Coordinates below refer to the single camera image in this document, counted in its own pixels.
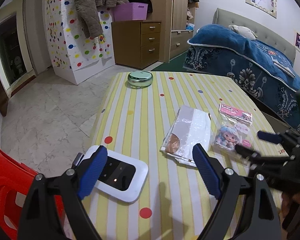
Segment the white mobile router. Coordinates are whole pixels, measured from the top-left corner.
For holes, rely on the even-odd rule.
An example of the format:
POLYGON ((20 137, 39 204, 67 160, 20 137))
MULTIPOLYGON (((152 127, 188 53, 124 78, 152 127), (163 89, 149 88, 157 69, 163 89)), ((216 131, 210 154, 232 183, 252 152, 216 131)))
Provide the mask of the white mobile router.
POLYGON ((85 160, 93 160, 94 163, 79 179, 80 199, 90 195, 93 188, 126 203, 134 203, 138 199, 148 174, 145 162, 94 145, 86 154, 78 153, 71 168, 78 168, 85 160))

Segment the white pillow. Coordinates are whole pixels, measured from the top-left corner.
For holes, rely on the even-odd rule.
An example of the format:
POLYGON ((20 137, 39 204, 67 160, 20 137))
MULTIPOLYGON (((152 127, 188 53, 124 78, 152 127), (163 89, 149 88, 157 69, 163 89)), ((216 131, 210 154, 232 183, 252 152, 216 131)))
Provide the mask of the white pillow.
POLYGON ((257 39, 257 35, 250 30, 249 28, 245 27, 245 26, 238 26, 235 24, 231 24, 228 26, 228 29, 232 30, 233 32, 242 35, 243 37, 250 39, 250 40, 256 40, 257 39))

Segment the brown drawer cabinet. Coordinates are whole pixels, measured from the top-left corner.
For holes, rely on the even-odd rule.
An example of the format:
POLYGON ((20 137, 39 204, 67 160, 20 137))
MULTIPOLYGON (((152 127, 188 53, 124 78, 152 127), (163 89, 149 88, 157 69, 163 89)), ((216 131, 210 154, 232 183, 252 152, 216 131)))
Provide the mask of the brown drawer cabinet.
POLYGON ((159 61, 160 21, 113 22, 111 32, 116 64, 145 69, 159 61))

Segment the green round tin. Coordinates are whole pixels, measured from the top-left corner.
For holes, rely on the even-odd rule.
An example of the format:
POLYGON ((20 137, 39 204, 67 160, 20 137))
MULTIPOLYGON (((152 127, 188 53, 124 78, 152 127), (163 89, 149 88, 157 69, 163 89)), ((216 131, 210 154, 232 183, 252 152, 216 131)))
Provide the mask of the green round tin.
POLYGON ((153 74, 147 71, 134 71, 128 74, 128 83, 135 88, 145 88, 152 84, 153 74))

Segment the blue floral blanket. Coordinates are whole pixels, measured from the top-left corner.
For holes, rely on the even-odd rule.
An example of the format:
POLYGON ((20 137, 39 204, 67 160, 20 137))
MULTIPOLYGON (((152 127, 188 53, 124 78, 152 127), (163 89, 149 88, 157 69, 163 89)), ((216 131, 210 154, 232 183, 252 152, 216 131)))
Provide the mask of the blue floral blanket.
POLYGON ((284 53, 218 24, 201 27, 188 44, 190 47, 183 64, 185 69, 229 77, 289 126, 300 131, 300 113, 295 97, 300 90, 300 76, 284 53), (277 68, 271 57, 288 67, 295 77, 277 68))

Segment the yellow striped tablecloth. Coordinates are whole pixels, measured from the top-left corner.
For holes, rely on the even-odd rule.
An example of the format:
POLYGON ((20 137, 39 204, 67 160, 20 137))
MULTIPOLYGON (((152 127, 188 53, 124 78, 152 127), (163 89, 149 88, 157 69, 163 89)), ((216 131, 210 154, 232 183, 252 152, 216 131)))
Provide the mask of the yellow striped tablecloth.
POLYGON ((202 143, 207 153, 237 174, 246 176, 248 163, 215 137, 230 126, 219 111, 235 107, 252 120, 234 122, 240 142, 267 156, 284 156, 280 145, 259 140, 257 132, 272 131, 261 111, 228 77, 154 72, 153 82, 133 88, 128 74, 110 83, 93 126, 92 143, 108 151, 143 161, 145 184, 132 204, 93 189, 83 205, 102 239, 196 239, 217 203, 192 160, 192 146, 202 143))

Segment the polka dot white cabinet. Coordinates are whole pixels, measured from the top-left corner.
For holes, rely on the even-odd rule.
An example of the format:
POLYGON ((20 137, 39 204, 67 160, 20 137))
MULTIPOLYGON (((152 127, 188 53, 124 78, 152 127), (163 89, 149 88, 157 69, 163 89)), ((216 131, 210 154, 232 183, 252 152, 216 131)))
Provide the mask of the polka dot white cabinet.
POLYGON ((87 38, 78 19, 74 0, 43 0, 44 27, 55 74, 75 85, 115 64, 110 8, 98 15, 103 34, 87 38))

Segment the white stocking package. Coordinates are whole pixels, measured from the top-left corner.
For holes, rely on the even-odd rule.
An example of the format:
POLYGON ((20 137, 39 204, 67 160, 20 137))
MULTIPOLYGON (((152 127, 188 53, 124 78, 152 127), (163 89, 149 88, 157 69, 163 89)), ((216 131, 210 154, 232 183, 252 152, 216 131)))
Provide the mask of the white stocking package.
POLYGON ((210 113, 182 105, 164 139, 160 151, 174 157, 178 163, 195 167, 192 149, 201 144, 209 149, 211 138, 210 113))

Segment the purple plastic basket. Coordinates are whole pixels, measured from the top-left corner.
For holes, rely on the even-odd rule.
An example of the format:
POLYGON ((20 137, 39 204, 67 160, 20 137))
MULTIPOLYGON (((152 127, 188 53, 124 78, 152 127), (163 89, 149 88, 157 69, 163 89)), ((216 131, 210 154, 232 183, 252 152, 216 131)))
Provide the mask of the purple plastic basket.
POLYGON ((113 8, 114 21, 139 21, 147 18, 146 3, 125 3, 113 8))

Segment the red plastic stool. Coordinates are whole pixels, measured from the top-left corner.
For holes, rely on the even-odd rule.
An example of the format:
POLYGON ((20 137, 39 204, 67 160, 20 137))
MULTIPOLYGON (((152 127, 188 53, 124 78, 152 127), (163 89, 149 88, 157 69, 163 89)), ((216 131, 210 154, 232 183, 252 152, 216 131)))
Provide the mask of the red plastic stool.
POLYGON ((0 239, 16 239, 23 204, 17 194, 27 195, 37 172, 0 149, 0 239))

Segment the folded white cloth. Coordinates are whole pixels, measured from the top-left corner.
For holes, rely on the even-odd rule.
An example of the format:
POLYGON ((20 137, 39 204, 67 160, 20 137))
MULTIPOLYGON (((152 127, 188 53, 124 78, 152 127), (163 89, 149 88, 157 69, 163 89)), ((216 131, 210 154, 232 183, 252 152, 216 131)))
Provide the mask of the folded white cloth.
POLYGON ((292 77, 292 78, 295 77, 295 74, 288 67, 285 67, 284 65, 282 65, 281 63, 279 63, 279 61, 277 61, 277 59, 274 59, 273 57, 271 57, 271 59, 272 59, 274 65, 277 66, 277 68, 279 68, 280 70, 282 70, 283 72, 285 72, 290 77, 292 77))

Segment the anime figure packet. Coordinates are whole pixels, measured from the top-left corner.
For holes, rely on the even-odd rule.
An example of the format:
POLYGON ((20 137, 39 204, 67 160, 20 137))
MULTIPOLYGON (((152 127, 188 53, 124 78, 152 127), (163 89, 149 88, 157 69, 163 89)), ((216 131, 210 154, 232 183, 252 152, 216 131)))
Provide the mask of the anime figure packet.
POLYGON ((247 165, 247 159, 236 152, 235 146, 253 149, 253 137, 250 130, 252 124, 251 113, 220 103, 217 120, 212 129, 210 150, 247 165))

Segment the wooden wardrobe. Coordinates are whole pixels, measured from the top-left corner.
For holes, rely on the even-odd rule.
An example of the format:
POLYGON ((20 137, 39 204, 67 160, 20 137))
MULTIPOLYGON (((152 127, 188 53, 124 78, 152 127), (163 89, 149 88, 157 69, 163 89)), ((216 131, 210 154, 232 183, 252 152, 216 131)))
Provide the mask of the wooden wardrobe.
POLYGON ((148 15, 151 21, 161 22, 159 61, 169 62, 172 58, 186 52, 187 41, 193 30, 186 29, 194 23, 197 2, 189 0, 151 0, 153 12, 148 15))

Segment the grey upholstered bed frame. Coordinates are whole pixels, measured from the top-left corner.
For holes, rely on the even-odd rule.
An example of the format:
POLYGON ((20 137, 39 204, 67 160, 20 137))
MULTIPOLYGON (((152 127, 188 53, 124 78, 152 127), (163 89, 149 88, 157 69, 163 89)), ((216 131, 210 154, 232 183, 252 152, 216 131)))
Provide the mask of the grey upholstered bed frame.
POLYGON ((290 42, 267 27, 236 13, 219 8, 217 8, 214 13, 213 23, 224 27, 234 24, 249 28, 258 36, 260 41, 284 53, 286 57, 290 59, 292 64, 294 64, 296 48, 290 42))

